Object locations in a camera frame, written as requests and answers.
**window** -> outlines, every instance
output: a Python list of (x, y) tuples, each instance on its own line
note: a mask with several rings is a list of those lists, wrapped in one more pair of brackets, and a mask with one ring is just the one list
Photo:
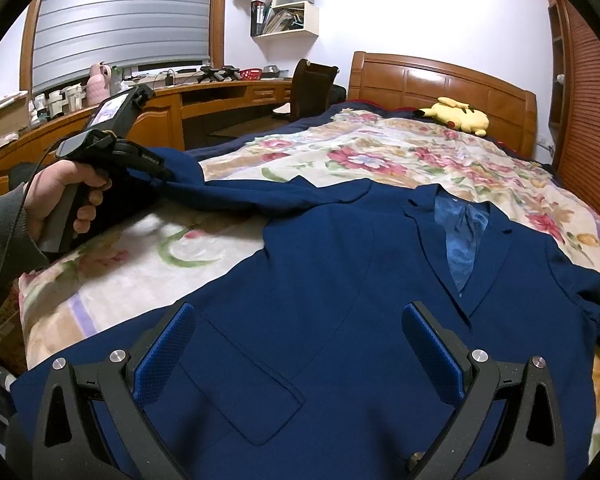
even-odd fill
[(92, 64), (209, 60), (210, 0), (42, 0), (33, 95), (82, 78)]

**louvered door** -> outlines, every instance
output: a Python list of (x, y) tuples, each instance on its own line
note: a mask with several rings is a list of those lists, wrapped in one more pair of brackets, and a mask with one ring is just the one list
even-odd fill
[(573, 73), (558, 174), (567, 189), (600, 213), (600, 42), (571, 4), (566, 9)]

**hanging clothes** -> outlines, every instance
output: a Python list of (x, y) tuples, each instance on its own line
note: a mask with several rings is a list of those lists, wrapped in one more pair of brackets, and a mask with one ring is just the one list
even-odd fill
[[(600, 275), (573, 265), (549, 235), (438, 185), (205, 182), (187, 155), (156, 151), (174, 173), (152, 182), (164, 197), (270, 217), (262, 250), (184, 298), (196, 310), (194, 335), (158, 401), (145, 407), (192, 478), (403, 474), (404, 461), (427, 450), (452, 413), (402, 334), (402, 308), (414, 300), (470, 349), (505, 362), (544, 357), (568, 478), (586, 467)], [(162, 314), (101, 332), (20, 377), (11, 392), (24, 430), (32, 436), (56, 357), (82, 364), (128, 349)], [(132, 474), (106, 410), (96, 410), (118, 465)], [(467, 471), (499, 415), (492, 410)]]

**human hand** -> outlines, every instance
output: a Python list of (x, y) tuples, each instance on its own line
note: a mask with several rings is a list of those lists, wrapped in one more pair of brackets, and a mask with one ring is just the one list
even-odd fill
[(58, 160), (34, 177), (24, 202), (27, 230), (34, 241), (40, 238), (45, 218), (60, 202), (64, 187), (80, 183), (94, 189), (89, 193), (88, 203), (77, 211), (74, 230), (79, 234), (89, 230), (91, 221), (96, 217), (96, 206), (102, 203), (102, 192), (111, 187), (111, 180), (97, 174), (89, 164), (70, 160)]

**pocket flap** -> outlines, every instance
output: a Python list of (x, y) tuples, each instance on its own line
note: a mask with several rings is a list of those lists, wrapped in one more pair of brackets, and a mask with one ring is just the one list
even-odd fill
[(207, 399), (249, 442), (260, 446), (304, 403), (288, 381), (229, 341), (196, 310), (196, 331), (180, 365)]

